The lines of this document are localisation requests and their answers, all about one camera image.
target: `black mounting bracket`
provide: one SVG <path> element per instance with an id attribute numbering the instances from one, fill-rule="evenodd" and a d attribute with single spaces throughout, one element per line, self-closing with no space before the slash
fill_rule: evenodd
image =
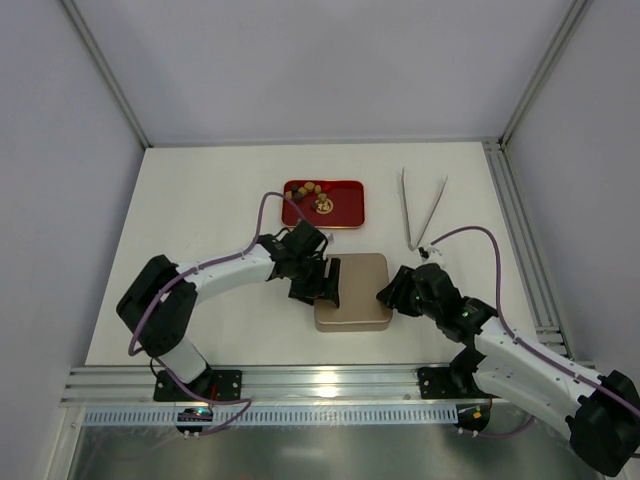
<path id="1" fill-rule="evenodd" d="M 242 371 L 207 369 L 187 385 L 187 388 L 196 395 L 211 400 L 221 402 L 238 400 L 242 396 Z M 156 402 L 193 401 L 164 370 L 158 372 L 153 400 Z"/>
<path id="2" fill-rule="evenodd" d="M 489 398 L 473 382 L 461 382 L 449 366 L 418 369 L 418 387 L 423 400 L 458 400 Z"/>

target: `robotic arm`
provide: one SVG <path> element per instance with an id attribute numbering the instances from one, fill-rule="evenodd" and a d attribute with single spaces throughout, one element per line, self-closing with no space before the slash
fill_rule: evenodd
<path id="1" fill-rule="evenodd" d="M 495 238 L 482 227 L 463 227 L 433 243 L 472 229 L 490 236 L 499 258 Z M 301 221 L 292 231 L 256 238 L 243 254 L 204 262 L 154 257 L 118 303 L 117 313 L 133 333 L 132 345 L 139 342 L 196 395 L 210 388 L 212 375 L 185 337 L 197 304 L 247 283 L 289 278 L 290 298 L 340 306 L 340 260 L 323 257 L 328 242 L 319 230 Z M 511 329 L 499 296 L 496 308 L 461 296 L 439 252 L 421 249 L 421 255 L 423 265 L 401 267 L 377 298 L 404 315 L 433 319 L 447 338 L 466 347 L 448 369 L 433 369 L 433 375 L 446 371 L 447 378 L 421 382 L 444 381 L 467 397 L 490 394 L 509 400 L 560 432 L 588 465 L 617 475 L 640 446 L 640 398 L 633 382 L 617 371 L 603 376 L 586 369 Z M 499 292 L 499 268 L 497 284 Z"/>
<path id="2" fill-rule="evenodd" d="M 447 338 L 466 346 L 444 382 L 470 396 L 509 400 L 560 432 L 589 466 L 617 475 L 640 446 L 640 418 L 630 410 L 640 408 L 633 382 L 615 370 L 603 376 L 584 368 L 511 329 L 499 305 L 461 296 L 439 252 L 429 250 L 421 250 L 423 265 L 402 266 L 377 298 L 405 315 L 433 319 Z M 443 380 L 425 375 L 427 384 Z"/>
<path id="3" fill-rule="evenodd" d="M 228 257 L 218 257 L 176 264 L 160 255 L 149 260 L 116 311 L 134 335 L 139 333 L 136 340 L 150 357 L 158 358 L 184 384 L 192 385 L 207 376 L 209 366 L 185 331 L 194 307 L 207 299 L 241 285 L 289 278 L 290 298 L 309 305 L 322 299 L 340 306 L 340 259 L 328 262 L 323 258 L 327 243 L 324 234 L 301 221 L 292 231 L 260 235 L 249 252 L 228 261 Z M 157 292 L 174 279 L 178 281 L 144 319 Z"/>

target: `tweezers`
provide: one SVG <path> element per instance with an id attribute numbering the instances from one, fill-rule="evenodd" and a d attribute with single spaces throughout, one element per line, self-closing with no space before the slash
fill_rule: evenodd
<path id="1" fill-rule="evenodd" d="M 438 204 L 440 203 L 440 199 L 442 198 L 442 194 L 444 193 L 444 187 L 446 187 L 448 179 L 449 179 L 449 175 L 447 175 L 444 178 L 444 181 L 440 184 L 440 189 L 438 190 L 435 201 L 433 202 L 433 205 L 431 206 L 431 210 L 427 215 L 427 221 L 425 222 L 424 227 L 422 227 L 422 232 L 420 233 L 420 237 L 418 237 L 418 241 L 416 243 L 413 243 L 411 241 L 411 227 L 409 225 L 409 209 L 407 208 L 407 192 L 404 185 L 404 167 L 402 167 L 402 173 L 400 174 L 400 197 L 401 197 L 400 208 L 402 210 L 402 221 L 404 223 L 404 237 L 405 237 L 405 240 L 407 241 L 407 247 L 409 247 L 410 251 L 415 252 L 420 246 L 420 243 L 422 242 L 422 238 L 424 237 L 424 234 L 427 231 L 427 227 L 429 226 L 429 223 L 433 218 L 433 214 L 436 213 L 436 209 L 438 208 Z"/>

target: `metal extrusion bar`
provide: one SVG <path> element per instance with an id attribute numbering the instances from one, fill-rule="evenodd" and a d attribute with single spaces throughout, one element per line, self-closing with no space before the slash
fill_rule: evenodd
<path id="1" fill-rule="evenodd" d="M 98 72 L 100 73 L 100 76 L 104 80 L 105 85 L 113 95 L 113 99 L 115 100 L 116 104 L 120 108 L 120 111 L 122 112 L 125 119 L 127 120 L 127 123 L 129 124 L 129 127 L 133 131 L 133 134 L 138 139 L 138 142 L 140 142 L 140 145 L 142 146 L 143 149 L 147 149 L 151 147 L 151 143 L 149 142 L 149 139 L 144 133 L 144 130 L 140 125 L 140 122 L 138 121 L 135 113 L 133 112 L 133 109 L 131 108 L 129 101 L 125 97 L 122 91 L 122 88 L 120 88 L 120 85 L 118 84 L 118 81 L 116 80 L 116 77 L 113 74 L 111 67 L 109 67 L 107 60 L 105 59 L 102 51 L 100 50 L 100 47 L 96 42 L 96 39 L 91 33 L 91 30 L 89 29 L 87 22 L 85 21 L 82 14 L 80 13 L 80 9 L 76 5 L 75 1 L 74 0 L 58 0 L 58 3 L 60 4 L 60 6 L 62 7 L 62 10 L 67 15 L 67 18 L 71 23 L 71 26 L 74 28 L 74 30 L 78 34 L 81 42 L 84 44 L 87 52 L 89 53 L 89 56 L 91 57 L 91 60 L 95 64 L 96 68 L 98 69 Z"/>
<path id="2" fill-rule="evenodd" d="M 46 480 L 67 478 L 78 444 L 84 413 L 84 408 L 65 409 L 65 417 L 60 426 L 58 441 L 45 476 Z"/>
<path id="3" fill-rule="evenodd" d="M 560 57 L 567 47 L 569 40 L 578 28 L 578 25 L 580 25 L 580 22 L 584 18 L 584 15 L 592 2 L 593 0 L 574 0 L 568 8 L 567 13 L 562 19 L 562 22 L 560 22 L 560 25 L 553 35 L 547 50 L 542 56 L 542 60 L 538 63 L 531 80 L 529 80 L 522 97 L 520 97 L 520 100 L 518 101 L 518 105 L 505 127 L 501 138 L 502 145 L 509 145 L 515 131 L 520 126 L 520 123 L 522 123 L 522 120 L 531 108 L 531 105 L 538 97 L 542 87 L 544 87 L 546 81 L 553 72 L 558 60 L 560 60 Z"/>
<path id="4" fill-rule="evenodd" d="M 198 142 L 156 142 L 155 148 L 184 148 L 184 147 L 258 147 L 265 145 L 359 145 L 359 144 L 380 144 L 380 143 L 483 143 L 497 139 L 495 136 L 467 136 L 467 135 L 451 135 L 451 136 L 384 136 L 384 137 L 320 137 L 320 138 L 276 138 L 273 140 L 250 138 L 246 140 L 225 140 L 218 139 L 214 141 L 198 141 Z"/>
<path id="5" fill-rule="evenodd" d="M 242 396 L 255 402 L 390 404 L 424 402 L 420 400 L 416 374 L 422 366 L 427 365 L 216 366 L 216 369 L 240 368 Z M 144 405 L 153 401 L 154 384 L 155 378 L 147 367 L 75 368 L 67 380 L 61 406 Z"/>
<path id="6" fill-rule="evenodd" d="M 567 345 L 560 327 L 536 327 L 538 341 L 549 350 L 569 358 Z"/>
<path id="7" fill-rule="evenodd" d="M 497 143 L 486 143 L 484 147 L 536 326 L 556 327 L 560 330 L 562 325 L 559 308 L 513 172 L 509 168 L 508 157 Z M 570 356 L 570 345 L 565 342 L 565 347 Z"/>

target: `purple cable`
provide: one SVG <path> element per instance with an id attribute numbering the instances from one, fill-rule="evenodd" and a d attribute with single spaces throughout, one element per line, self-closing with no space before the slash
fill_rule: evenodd
<path id="1" fill-rule="evenodd" d="M 185 394 L 187 394 L 188 396 L 190 396 L 191 398 L 193 398 L 194 400 L 198 401 L 198 402 L 204 402 L 210 406 L 215 406 L 215 405 L 239 405 L 241 403 L 246 403 L 246 405 L 242 408 L 242 410 L 240 410 L 238 413 L 236 413 L 235 415 L 233 415 L 229 420 L 222 422 L 220 425 L 216 425 L 215 427 L 212 427 L 208 430 L 203 431 L 200 436 L 205 436 L 205 435 L 211 435 L 212 433 L 218 433 L 221 430 L 224 430 L 225 428 L 227 428 L 229 425 L 231 425 L 233 422 L 235 422 L 238 418 L 240 418 L 244 412 L 246 412 L 248 410 L 248 408 L 251 406 L 251 399 L 250 398 L 239 398 L 238 400 L 230 400 L 227 402 L 219 402 L 216 400 L 210 400 L 208 398 L 204 398 L 201 397 L 200 395 L 196 395 L 195 393 L 193 393 L 191 390 L 189 390 L 186 385 L 184 383 L 182 383 L 182 381 L 178 378 L 178 376 L 173 373 L 164 363 L 162 363 L 161 360 L 158 359 L 158 362 L 160 363 L 160 365 L 162 365 L 165 370 L 167 371 L 167 373 L 169 374 L 169 376 L 171 377 L 171 380 L 173 380 L 175 382 L 175 384 L 178 386 L 178 388 L 180 390 L 182 390 Z"/>
<path id="2" fill-rule="evenodd" d="M 144 330 L 144 326 L 147 324 L 147 321 L 149 320 L 149 317 L 151 317 L 151 314 L 153 313 L 153 310 L 158 306 L 158 303 L 160 303 L 160 299 L 163 297 L 163 295 L 169 293 L 171 291 L 171 289 L 179 281 L 184 280 L 185 278 L 187 278 L 190 275 L 193 275 L 194 273 L 198 272 L 199 270 L 211 267 L 213 265 L 218 265 L 220 263 L 228 262 L 230 260 L 235 260 L 236 258 L 240 258 L 240 257 L 248 254 L 251 250 L 253 250 L 253 247 L 255 247 L 256 243 L 258 243 L 258 237 L 260 236 L 260 229 L 262 228 L 262 214 L 264 212 L 264 206 L 265 206 L 265 203 L 267 201 L 267 198 L 269 198 L 271 196 L 276 196 L 276 197 L 283 198 L 286 202 L 289 203 L 289 205 L 291 205 L 295 209 L 296 213 L 298 214 L 298 216 L 301 219 L 303 219 L 303 220 L 307 219 L 305 217 L 304 213 L 302 213 L 302 210 L 300 210 L 300 207 L 298 207 L 298 205 L 296 205 L 291 199 L 285 197 L 284 195 L 282 195 L 281 193 L 278 193 L 278 192 L 267 192 L 267 193 L 265 193 L 264 196 L 262 197 L 262 200 L 260 201 L 260 207 L 258 209 L 258 221 L 256 223 L 256 233 L 253 236 L 253 238 L 251 239 L 251 243 L 249 243 L 249 246 L 247 248 L 245 248 L 244 250 L 242 250 L 241 252 L 233 253 L 233 254 L 227 255 L 225 257 L 214 258 L 213 260 L 209 260 L 208 262 L 204 262 L 204 263 L 199 264 L 197 267 L 192 267 L 189 270 L 187 270 L 185 272 L 182 272 L 181 274 L 175 276 L 164 287 L 162 287 L 158 291 L 156 296 L 153 297 L 153 300 L 151 300 L 151 303 L 149 303 L 149 306 L 145 310 L 144 314 L 142 315 L 142 318 L 138 322 L 138 325 L 136 326 L 136 329 L 133 332 L 133 336 L 131 337 L 131 342 L 129 342 L 129 349 L 127 350 L 127 352 L 129 353 L 130 357 L 133 357 L 133 356 L 137 355 L 138 353 L 140 353 L 142 351 L 142 347 L 136 348 L 136 343 L 138 343 L 138 338 L 140 338 L 140 334 L 142 333 L 142 330 Z"/>
<path id="3" fill-rule="evenodd" d="M 533 424 L 535 423 L 535 420 L 536 420 L 536 417 L 532 415 L 529 417 L 529 420 L 527 420 L 524 425 L 514 430 L 513 432 L 509 432 L 509 433 L 482 433 L 482 432 L 476 433 L 475 430 L 467 430 L 466 428 L 462 429 L 462 433 L 468 433 L 470 435 L 473 435 L 475 433 L 475 436 L 478 438 L 487 438 L 490 440 L 506 440 L 508 438 L 513 438 L 516 435 L 520 435 L 522 432 L 525 432 L 526 430 L 528 430 L 531 426 L 533 426 Z"/>
<path id="4" fill-rule="evenodd" d="M 489 240 L 491 240 L 491 244 L 493 245 L 493 251 L 496 257 L 496 310 L 498 312 L 498 319 L 500 320 L 502 327 L 505 329 L 509 337 L 511 337 L 511 339 L 515 343 L 521 345 L 525 350 L 527 350 L 529 353 L 531 353 L 535 357 L 538 357 L 543 362 L 547 363 L 548 365 L 551 365 L 556 370 L 564 373 L 565 375 L 568 375 L 571 378 L 575 377 L 577 381 L 583 382 L 586 385 L 589 385 L 591 388 L 598 390 L 599 392 L 611 398 L 612 400 L 616 401 L 617 403 L 625 407 L 627 410 L 629 410 L 631 413 L 633 413 L 635 416 L 640 418 L 640 410 L 634 407 L 633 405 L 631 405 L 631 403 L 627 402 L 624 398 L 620 397 L 619 395 L 616 395 L 615 393 L 608 390 L 607 388 L 604 388 L 602 385 L 598 385 L 597 383 L 586 378 L 585 376 L 581 374 L 576 374 L 576 372 L 574 372 L 570 368 L 567 368 L 564 365 L 556 362 L 554 359 L 547 357 L 544 353 L 539 352 L 538 350 L 533 348 L 531 345 L 529 345 L 527 342 L 525 342 L 524 340 L 516 336 L 515 332 L 511 329 L 511 327 L 505 320 L 504 313 L 502 311 L 502 300 L 501 300 L 502 259 L 500 257 L 500 247 L 498 246 L 498 241 L 496 240 L 496 237 L 493 235 L 493 233 L 491 233 L 485 227 L 481 227 L 478 225 L 469 225 L 467 227 L 456 228 L 455 230 L 452 230 L 449 233 L 445 233 L 441 237 L 436 238 L 433 242 L 431 242 L 431 244 L 437 245 L 438 243 L 442 242 L 443 240 L 446 240 L 447 238 L 453 235 L 456 235 L 461 232 L 468 232 L 473 230 L 482 232 L 485 235 L 487 235 L 489 237 Z"/>

